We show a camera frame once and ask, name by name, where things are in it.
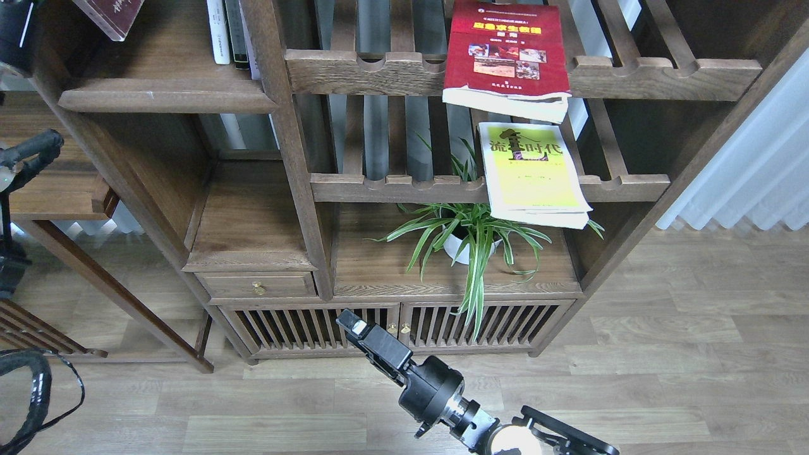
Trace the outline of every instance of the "red book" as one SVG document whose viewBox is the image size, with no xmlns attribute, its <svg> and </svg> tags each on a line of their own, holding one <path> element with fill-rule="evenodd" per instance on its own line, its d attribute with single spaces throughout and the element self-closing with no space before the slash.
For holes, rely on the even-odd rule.
<svg viewBox="0 0 809 455">
<path fill-rule="evenodd" d="M 561 123 L 570 84 L 559 10 L 456 0 L 443 100 Z"/>
<path fill-rule="evenodd" d="M 123 41 L 141 10 L 143 0 L 73 0 L 110 40 Z"/>
</svg>

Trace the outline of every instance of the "wooden cabinet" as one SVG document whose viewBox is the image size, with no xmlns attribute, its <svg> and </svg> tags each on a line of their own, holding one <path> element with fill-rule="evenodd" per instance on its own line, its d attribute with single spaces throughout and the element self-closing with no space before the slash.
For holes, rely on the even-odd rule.
<svg viewBox="0 0 809 455">
<path fill-rule="evenodd" d="M 450 18 L 453 2 L 436 2 Z M 435 257 L 422 282 L 404 272 L 415 239 L 365 240 L 402 220 L 391 202 L 486 200 L 485 178 L 450 173 L 445 56 L 417 52 L 418 3 L 392 0 L 390 51 L 363 53 L 352 0 L 333 11 L 242 0 L 263 77 L 252 81 L 213 63 L 203 2 L 146 2 L 116 44 L 53 0 L 33 80 L 245 359 L 348 352 L 328 321 L 344 307 L 386 325 L 406 321 L 413 335 L 403 339 L 417 351 L 455 343 L 539 353 L 809 45 L 809 6 L 799 0 L 643 0 L 632 30 L 616 0 L 593 0 L 613 58 L 588 56 L 567 0 L 549 3 L 561 8 L 572 92 L 590 114 L 577 138 L 563 125 L 565 140 L 607 235 L 550 229 L 554 242 L 527 283 L 495 259 L 486 275 L 492 322 L 479 342 L 453 331 L 447 315 L 462 297 L 460 268 Z M 326 49 L 318 20 L 333 21 Z M 346 96 L 341 163 L 329 94 Z M 377 180 L 363 163 L 366 95 L 388 103 L 388 171 Z M 427 181 L 404 155 L 406 96 L 428 106 Z M 282 160 L 217 159 L 198 113 L 271 113 Z M 468 123 L 486 119 L 472 111 Z M 254 281 L 263 295 L 251 294 Z M 508 322 L 495 324 L 503 314 Z"/>
</svg>

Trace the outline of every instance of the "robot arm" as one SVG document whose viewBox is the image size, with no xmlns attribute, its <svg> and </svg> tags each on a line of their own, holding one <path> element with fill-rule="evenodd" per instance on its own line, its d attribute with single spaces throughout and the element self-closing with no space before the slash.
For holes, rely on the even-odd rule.
<svg viewBox="0 0 809 455">
<path fill-rule="evenodd" d="M 538 454 L 540 442 L 551 445 L 560 455 L 619 455 L 602 440 L 528 406 L 520 410 L 522 417 L 501 425 L 480 404 L 463 397 L 464 377 L 438 357 L 431 355 L 421 365 L 416 364 L 407 346 L 350 310 L 341 313 L 337 324 L 375 367 L 404 387 L 399 405 L 421 423 L 416 438 L 443 423 L 470 452 L 480 455 Z"/>
</svg>

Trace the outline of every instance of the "black handle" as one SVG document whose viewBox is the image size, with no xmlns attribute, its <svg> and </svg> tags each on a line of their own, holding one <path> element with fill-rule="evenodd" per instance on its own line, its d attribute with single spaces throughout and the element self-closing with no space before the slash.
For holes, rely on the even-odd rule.
<svg viewBox="0 0 809 455">
<path fill-rule="evenodd" d="M 34 155 L 43 155 L 42 158 L 50 164 L 56 156 L 59 156 L 59 149 L 64 144 L 65 139 L 56 130 L 43 131 L 25 142 L 0 151 L 0 166 L 10 168 L 19 161 Z"/>
<path fill-rule="evenodd" d="M 531 419 L 550 431 L 565 437 L 569 441 L 568 453 L 575 455 L 619 455 L 618 449 L 612 447 L 610 444 L 573 428 L 567 423 L 556 420 L 550 415 L 539 412 L 530 406 L 523 406 L 519 412 L 526 418 L 525 420 Z"/>
</svg>

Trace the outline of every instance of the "wooden floor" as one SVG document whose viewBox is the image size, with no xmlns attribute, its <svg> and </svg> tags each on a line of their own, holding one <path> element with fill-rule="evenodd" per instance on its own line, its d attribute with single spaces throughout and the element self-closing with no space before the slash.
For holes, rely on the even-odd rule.
<svg viewBox="0 0 809 455">
<path fill-rule="evenodd" d="M 107 255 L 102 263 L 173 322 L 192 319 L 192 300 L 154 249 L 115 237 L 107 242 L 115 248 L 96 251 Z M 623 454 L 797 455 L 809 444 L 808 258 L 806 230 L 652 232 L 540 357 L 443 359 L 465 375 L 467 398 L 490 413 L 509 419 L 528 404 Z M 39 267 L 36 290 L 21 291 L 21 304 L 63 301 L 61 313 L 57 306 L 47 316 L 62 320 L 89 311 L 92 294 L 78 278 L 58 264 Z M 112 339 L 119 325 L 87 339 L 74 333 L 113 351 L 150 345 L 132 327 L 127 340 Z M 219 331 L 210 343 L 212 375 L 183 364 L 80 364 L 85 406 L 23 454 L 466 453 L 443 427 L 414 440 L 417 425 L 396 404 L 400 391 L 364 359 L 250 367 Z M 56 369 L 52 415 L 77 396 Z M 0 406 L 8 409 L 1 398 Z"/>
</svg>

